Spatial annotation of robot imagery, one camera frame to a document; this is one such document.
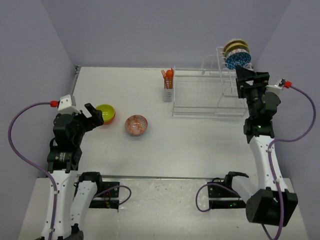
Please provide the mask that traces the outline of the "lime green plastic bowl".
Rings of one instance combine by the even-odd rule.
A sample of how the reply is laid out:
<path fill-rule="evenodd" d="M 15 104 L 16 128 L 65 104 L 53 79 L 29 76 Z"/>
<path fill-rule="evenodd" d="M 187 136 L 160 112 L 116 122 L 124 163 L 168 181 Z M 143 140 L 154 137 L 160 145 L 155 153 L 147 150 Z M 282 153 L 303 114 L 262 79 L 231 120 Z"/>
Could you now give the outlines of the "lime green plastic bowl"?
<path fill-rule="evenodd" d="M 102 112 L 104 122 L 110 121 L 116 114 L 116 110 L 109 104 L 101 104 L 96 107 L 97 110 Z"/>

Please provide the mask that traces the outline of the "orange plastic bowl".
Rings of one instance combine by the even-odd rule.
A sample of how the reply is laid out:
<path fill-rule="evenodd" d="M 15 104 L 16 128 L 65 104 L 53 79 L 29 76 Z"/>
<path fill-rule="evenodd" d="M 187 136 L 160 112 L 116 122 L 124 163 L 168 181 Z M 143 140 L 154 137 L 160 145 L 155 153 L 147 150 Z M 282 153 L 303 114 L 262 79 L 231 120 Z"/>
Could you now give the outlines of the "orange plastic bowl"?
<path fill-rule="evenodd" d="M 106 111 L 104 111 L 102 113 L 103 124 L 104 125 L 111 124 L 113 122 L 115 116 L 116 116 L 115 112 L 106 112 Z"/>

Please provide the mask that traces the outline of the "white red patterned bowl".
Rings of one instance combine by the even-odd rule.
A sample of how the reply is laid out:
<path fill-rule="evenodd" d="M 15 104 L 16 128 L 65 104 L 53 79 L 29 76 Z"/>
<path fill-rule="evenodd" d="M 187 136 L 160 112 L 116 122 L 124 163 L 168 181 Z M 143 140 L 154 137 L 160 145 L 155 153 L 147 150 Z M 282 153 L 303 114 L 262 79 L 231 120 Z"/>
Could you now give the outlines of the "white red patterned bowl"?
<path fill-rule="evenodd" d="M 236 66 L 244 67 L 251 62 L 251 54 L 241 48 L 232 50 L 225 57 L 225 65 L 229 70 L 235 70 Z"/>

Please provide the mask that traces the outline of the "tan yellow rimmed bowl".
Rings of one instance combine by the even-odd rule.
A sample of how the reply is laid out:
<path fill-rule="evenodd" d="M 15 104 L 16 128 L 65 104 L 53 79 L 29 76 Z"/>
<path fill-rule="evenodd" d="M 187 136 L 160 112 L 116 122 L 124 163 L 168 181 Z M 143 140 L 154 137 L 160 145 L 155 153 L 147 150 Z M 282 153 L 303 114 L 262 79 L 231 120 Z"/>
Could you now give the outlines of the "tan yellow rimmed bowl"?
<path fill-rule="evenodd" d="M 249 45 L 244 40 L 238 39 L 226 44 L 226 46 L 223 48 L 223 56 L 226 57 L 231 51 L 236 49 L 246 50 L 248 53 L 250 53 Z"/>

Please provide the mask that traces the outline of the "orange patterned ceramic bowl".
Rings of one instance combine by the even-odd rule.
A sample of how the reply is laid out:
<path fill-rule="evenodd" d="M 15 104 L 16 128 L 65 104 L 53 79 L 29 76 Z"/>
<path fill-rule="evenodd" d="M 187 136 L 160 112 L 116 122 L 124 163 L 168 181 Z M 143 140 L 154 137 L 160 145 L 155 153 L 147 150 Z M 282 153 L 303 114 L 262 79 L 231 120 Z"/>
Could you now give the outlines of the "orange patterned ceramic bowl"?
<path fill-rule="evenodd" d="M 124 123 L 124 128 L 131 136 L 143 135 L 148 129 L 148 120 L 142 115 L 132 115 Z"/>

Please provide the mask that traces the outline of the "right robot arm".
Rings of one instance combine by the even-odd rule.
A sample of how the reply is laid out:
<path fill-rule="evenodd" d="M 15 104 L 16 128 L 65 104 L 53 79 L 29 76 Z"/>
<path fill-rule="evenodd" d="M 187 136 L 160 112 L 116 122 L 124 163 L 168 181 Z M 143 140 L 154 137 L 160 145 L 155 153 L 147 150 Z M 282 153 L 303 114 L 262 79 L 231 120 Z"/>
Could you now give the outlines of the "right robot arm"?
<path fill-rule="evenodd" d="M 285 82 L 269 85 L 268 72 L 255 72 L 239 65 L 235 72 L 238 97 L 245 99 L 248 107 L 243 132 L 254 156 L 258 185 L 247 174 L 230 171 L 224 178 L 223 191 L 230 197 L 239 195 L 250 223 L 286 226 L 298 205 L 298 197 L 282 178 L 272 122 Z"/>

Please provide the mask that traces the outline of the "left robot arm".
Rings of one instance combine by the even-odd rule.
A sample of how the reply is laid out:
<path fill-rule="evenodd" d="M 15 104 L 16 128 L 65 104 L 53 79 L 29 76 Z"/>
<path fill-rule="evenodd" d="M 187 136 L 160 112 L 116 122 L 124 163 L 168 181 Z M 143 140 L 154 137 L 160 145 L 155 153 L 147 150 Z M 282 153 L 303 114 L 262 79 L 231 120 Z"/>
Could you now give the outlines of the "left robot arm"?
<path fill-rule="evenodd" d="M 103 193 L 99 172 L 84 172 L 77 179 L 81 142 L 86 132 L 103 125 L 103 115 L 90 103 L 82 111 L 58 113 L 53 121 L 47 173 L 50 179 L 48 210 L 41 240 L 82 240 L 83 222 L 93 197 Z"/>

